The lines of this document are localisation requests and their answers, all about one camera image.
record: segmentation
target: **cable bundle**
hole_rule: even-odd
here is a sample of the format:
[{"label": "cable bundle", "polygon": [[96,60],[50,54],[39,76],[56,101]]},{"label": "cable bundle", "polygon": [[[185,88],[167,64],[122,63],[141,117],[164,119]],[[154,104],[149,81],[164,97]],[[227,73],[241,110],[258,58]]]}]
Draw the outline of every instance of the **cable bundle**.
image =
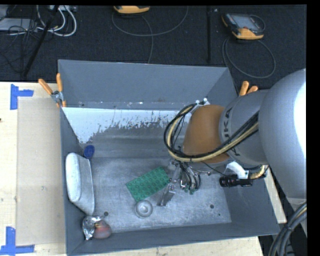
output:
[{"label": "cable bundle", "polygon": [[181,150],[176,150],[174,148],[174,137],[177,132],[177,128],[180,125],[181,119],[184,119],[186,114],[190,113],[191,110],[196,106],[197,103],[190,104],[184,107],[176,116],[175,118],[167,125],[164,131],[163,139],[164,144],[169,150],[169,154],[176,160],[181,162],[202,162],[213,157],[216,157],[222,153],[229,151],[230,149],[234,148],[244,139],[248,138],[249,136],[253,135],[255,132],[258,131],[258,115],[259,112],[255,113],[242,127],[240,127],[228,140],[222,143],[219,147],[215,150],[207,153],[196,154],[196,155],[187,155],[181,152]]},{"label": "cable bundle", "polygon": [[307,202],[302,204],[291,216],[287,224],[281,229],[276,239],[273,241],[269,256],[275,256],[277,250],[279,256],[285,255],[287,243],[294,229],[305,219],[307,219]]}]

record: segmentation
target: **green object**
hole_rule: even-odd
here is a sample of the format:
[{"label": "green object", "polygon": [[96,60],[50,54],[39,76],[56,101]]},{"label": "green object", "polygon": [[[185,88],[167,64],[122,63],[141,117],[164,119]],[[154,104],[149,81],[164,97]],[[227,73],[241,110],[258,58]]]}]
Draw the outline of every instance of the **green object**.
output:
[{"label": "green object", "polygon": [[163,189],[169,182],[170,180],[165,170],[162,167],[158,167],[129,181],[125,185],[135,201],[139,202]]}]

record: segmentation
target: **blue tape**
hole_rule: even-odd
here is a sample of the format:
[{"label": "blue tape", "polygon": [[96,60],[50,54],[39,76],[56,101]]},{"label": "blue tape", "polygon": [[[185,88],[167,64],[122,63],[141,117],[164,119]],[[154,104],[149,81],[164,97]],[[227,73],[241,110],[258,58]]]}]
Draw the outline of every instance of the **blue tape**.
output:
[{"label": "blue tape", "polygon": [[10,110],[18,108],[18,97],[32,97],[33,95],[33,90],[19,90],[18,86],[11,84]]},{"label": "blue tape", "polygon": [[15,256],[16,254],[33,253],[35,245],[16,246],[16,230],[13,227],[6,227],[5,245],[0,248],[0,255]]}]

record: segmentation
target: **yellow cable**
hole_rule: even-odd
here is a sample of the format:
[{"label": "yellow cable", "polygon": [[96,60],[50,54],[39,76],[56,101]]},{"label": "yellow cable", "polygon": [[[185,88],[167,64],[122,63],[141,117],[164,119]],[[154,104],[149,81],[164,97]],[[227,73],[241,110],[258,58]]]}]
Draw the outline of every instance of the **yellow cable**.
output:
[{"label": "yellow cable", "polygon": [[[193,108],[193,106],[191,107],[188,107],[187,109],[185,109],[181,114],[184,114],[186,112],[188,112],[191,108]],[[174,127],[176,126],[177,122],[179,121],[178,118],[177,120],[175,120],[169,130],[169,133],[168,133],[168,136],[167,136],[167,139],[166,139],[166,142],[167,144],[169,145],[169,147],[171,147],[170,145],[170,137],[171,137],[171,134],[174,130]],[[256,122],[250,129],[248,129],[246,132],[244,132],[242,135],[240,135],[238,138],[236,138],[234,141],[232,141],[231,143],[229,143],[228,145],[224,146],[223,148],[221,148],[220,150],[218,150],[217,152],[215,153],[211,153],[211,154],[208,154],[206,156],[202,156],[202,157],[195,157],[195,158],[192,158],[192,157],[180,157],[180,156],[177,156],[175,155],[173,152],[171,152],[169,150],[169,154],[176,160],[178,161],[181,161],[181,162],[202,162],[202,161],[205,161],[205,160],[208,160],[208,159],[211,159],[213,157],[216,157],[218,155],[221,155],[222,153],[228,151],[229,149],[233,148],[234,145],[236,145],[237,143],[241,142],[242,140],[244,140],[246,137],[248,137],[249,135],[251,135],[253,132],[255,132],[255,130],[258,128],[259,124],[258,122]]]}]

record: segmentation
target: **white object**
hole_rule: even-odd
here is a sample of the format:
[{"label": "white object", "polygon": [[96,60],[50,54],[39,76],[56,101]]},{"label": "white object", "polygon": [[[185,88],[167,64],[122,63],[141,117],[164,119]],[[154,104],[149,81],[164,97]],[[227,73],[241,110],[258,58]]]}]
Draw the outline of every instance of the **white object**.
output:
[{"label": "white object", "polygon": [[76,153],[65,159],[65,178],[69,200],[89,216],[95,210],[90,161]]}]

